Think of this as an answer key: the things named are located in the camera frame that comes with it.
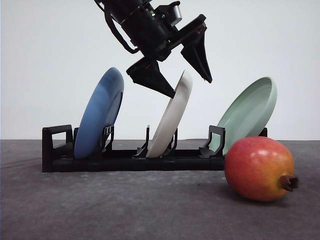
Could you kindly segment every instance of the blue plate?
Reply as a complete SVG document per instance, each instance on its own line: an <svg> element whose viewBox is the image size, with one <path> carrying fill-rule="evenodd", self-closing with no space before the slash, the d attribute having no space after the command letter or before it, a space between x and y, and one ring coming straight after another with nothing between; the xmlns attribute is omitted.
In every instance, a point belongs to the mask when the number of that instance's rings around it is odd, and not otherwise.
<svg viewBox="0 0 320 240"><path fill-rule="evenodd" d="M74 144L74 157L86 158L99 149L105 126L112 126L118 116L124 92L124 79L110 68L95 87L85 108Z"/></svg>

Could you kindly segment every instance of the plate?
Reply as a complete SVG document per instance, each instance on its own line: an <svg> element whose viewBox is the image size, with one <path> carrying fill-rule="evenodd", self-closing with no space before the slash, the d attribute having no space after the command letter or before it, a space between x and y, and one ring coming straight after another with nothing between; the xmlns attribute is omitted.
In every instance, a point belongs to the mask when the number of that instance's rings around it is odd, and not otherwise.
<svg viewBox="0 0 320 240"><path fill-rule="evenodd" d="M160 123L154 133L149 145L147 158L158 158L167 149L180 120L185 112L190 93L192 90L192 78L183 71L182 76L175 88L175 95L169 100L169 103L163 113Z"/></svg>
<svg viewBox="0 0 320 240"><path fill-rule="evenodd" d="M277 102L277 87L269 77L248 86L230 105L217 124L225 128L223 155L239 139L258 136L269 121ZM215 151L220 138L213 136L209 148Z"/></svg>
<svg viewBox="0 0 320 240"><path fill-rule="evenodd" d="M112 67L95 87L85 108L74 144L76 159L86 158L99 149L103 128L115 124L123 92L124 79Z"/></svg>

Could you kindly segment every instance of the white plate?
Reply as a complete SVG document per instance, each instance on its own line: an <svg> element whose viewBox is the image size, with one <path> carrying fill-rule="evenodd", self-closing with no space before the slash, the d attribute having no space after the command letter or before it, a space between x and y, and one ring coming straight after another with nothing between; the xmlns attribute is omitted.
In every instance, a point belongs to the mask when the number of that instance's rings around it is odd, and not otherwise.
<svg viewBox="0 0 320 240"><path fill-rule="evenodd" d="M147 158L158 158L167 149L185 112L191 89L192 78L187 71L183 71L174 90L175 95L170 99L149 145Z"/></svg>

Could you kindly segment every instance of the black cable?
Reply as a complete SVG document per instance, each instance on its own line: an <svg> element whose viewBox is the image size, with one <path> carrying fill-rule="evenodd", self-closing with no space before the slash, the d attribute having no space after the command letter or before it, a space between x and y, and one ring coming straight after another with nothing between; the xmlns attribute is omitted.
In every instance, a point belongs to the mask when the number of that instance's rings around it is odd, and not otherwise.
<svg viewBox="0 0 320 240"><path fill-rule="evenodd" d="M137 53L139 51L139 49L138 48L132 49L128 45L128 43L124 40L124 38L121 36L119 31L117 30L117 28L114 24L114 21L112 20L112 16L107 9L104 11L104 18L105 18L106 24L109 26L111 32L113 33L115 38L122 44L122 46L131 54Z"/></svg>
<svg viewBox="0 0 320 240"><path fill-rule="evenodd" d="M102 12L105 12L104 8L98 3L100 1L94 0L94 2L97 4L97 6L101 9Z"/></svg>

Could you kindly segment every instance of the pomegranate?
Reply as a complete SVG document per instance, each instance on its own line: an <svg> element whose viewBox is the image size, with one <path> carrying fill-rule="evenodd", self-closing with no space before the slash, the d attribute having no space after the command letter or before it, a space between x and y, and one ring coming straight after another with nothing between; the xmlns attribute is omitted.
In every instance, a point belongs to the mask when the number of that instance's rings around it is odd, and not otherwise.
<svg viewBox="0 0 320 240"><path fill-rule="evenodd" d="M224 174L234 191L256 201L273 201L298 187L292 154L264 136L236 141L225 156Z"/></svg>

